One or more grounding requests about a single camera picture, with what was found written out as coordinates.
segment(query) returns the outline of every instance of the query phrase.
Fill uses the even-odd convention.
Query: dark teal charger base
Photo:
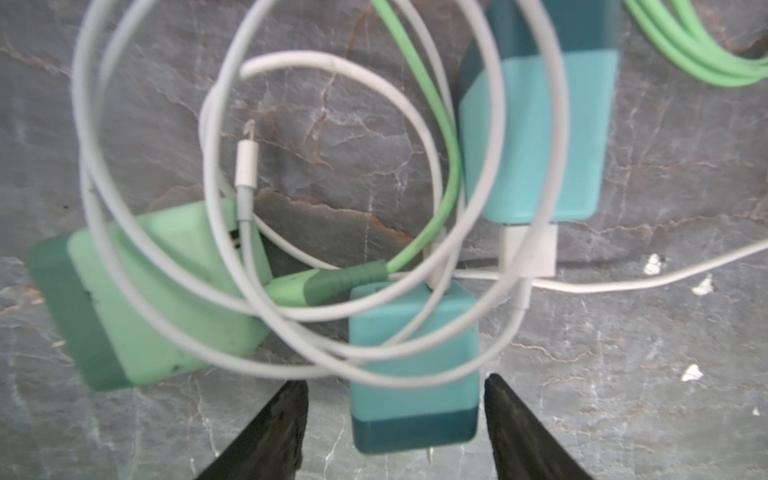
[[[352,417],[355,447],[376,455],[469,442],[475,437],[478,408],[363,422]]]

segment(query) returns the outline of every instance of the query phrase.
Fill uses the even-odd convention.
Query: white paint chip
[[[683,376],[680,377],[680,380],[683,380],[684,382],[690,382],[691,380],[698,380],[703,376],[704,374],[701,372],[701,370],[699,370],[699,366],[694,363],[686,369]]]
[[[658,253],[654,253],[648,257],[648,261],[643,267],[643,273],[646,275],[658,275],[661,273],[662,267],[664,267],[664,259]]]
[[[704,296],[715,291],[715,287],[712,284],[712,273],[708,273],[704,280],[701,280],[701,283],[690,289],[690,291],[697,296]]]

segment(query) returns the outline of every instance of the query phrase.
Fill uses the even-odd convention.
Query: gray marble countertop
[[[456,78],[469,42],[461,16],[447,1],[416,5]],[[697,5],[729,48],[764,33],[764,0]],[[68,66],[85,7],[0,2],[0,478],[193,478],[280,382],[206,369],[91,392],[23,264],[33,243],[84,224]],[[134,212],[199,194],[197,112],[246,8],[243,0],[163,2],[121,66],[104,143]],[[642,276],[652,253],[671,271],[768,236],[768,82],[701,84],[626,16],[622,32],[601,209],[561,228],[558,275],[568,281]],[[251,52],[288,48],[368,65],[427,111],[366,2],[282,2]],[[306,69],[255,79],[234,97],[224,158],[247,118],[266,146],[257,209],[316,256],[390,257],[429,218],[422,146],[376,94]],[[495,257],[495,238],[492,225],[479,224],[464,260]],[[279,273],[296,269],[271,253]],[[500,372],[596,478],[768,478],[766,259],[714,271],[706,296],[691,291],[702,276],[633,293],[536,291],[519,337],[486,370]],[[502,305],[483,319],[483,345],[506,315]],[[291,354],[271,339],[258,355]],[[692,364],[703,376],[682,382]],[[359,454],[344,382],[311,382],[310,401],[297,478],[495,478],[483,417],[474,441],[437,449],[428,465],[423,452]]]

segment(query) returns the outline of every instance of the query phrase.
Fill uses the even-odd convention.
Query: green power adapter
[[[227,228],[237,232],[235,203],[222,199]],[[205,203],[196,202],[137,218],[147,234],[188,272],[230,295],[239,292],[219,257]],[[119,257],[145,298],[187,334],[232,355],[255,350],[270,329],[261,320],[208,303],[187,292],[150,263],[111,223]],[[257,273],[272,280],[259,235],[253,236]],[[128,304],[95,253],[88,229],[38,244],[28,258],[67,350],[94,390],[145,385],[206,364],[157,333]]]

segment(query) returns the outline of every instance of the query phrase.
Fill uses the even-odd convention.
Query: teal power adapter
[[[584,220],[598,208],[605,145],[618,66],[618,0],[544,0],[564,54],[571,102],[568,167],[553,221]],[[507,131],[502,162],[483,210],[487,220],[530,223],[545,180],[551,136],[547,73],[512,0],[486,12],[502,57]],[[458,132],[468,194],[485,158],[489,95],[476,45],[459,73]]]
[[[371,295],[388,285],[389,282],[358,286],[352,290],[352,298]],[[386,305],[351,316],[349,343],[381,345],[410,322],[431,293],[421,284]],[[412,338],[440,329],[474,304],[474,296],[454,280]],[[371,362],[365,368],[386,375],[425,376],[474,359],[478,346],[476,323],[433,349],[403,359]],[[349,396],[355,446],[362,453],[382,454],[468,442],[477,431],[479,375],[475,372],[445,386],[414,390],[380,389],[353,382]]]

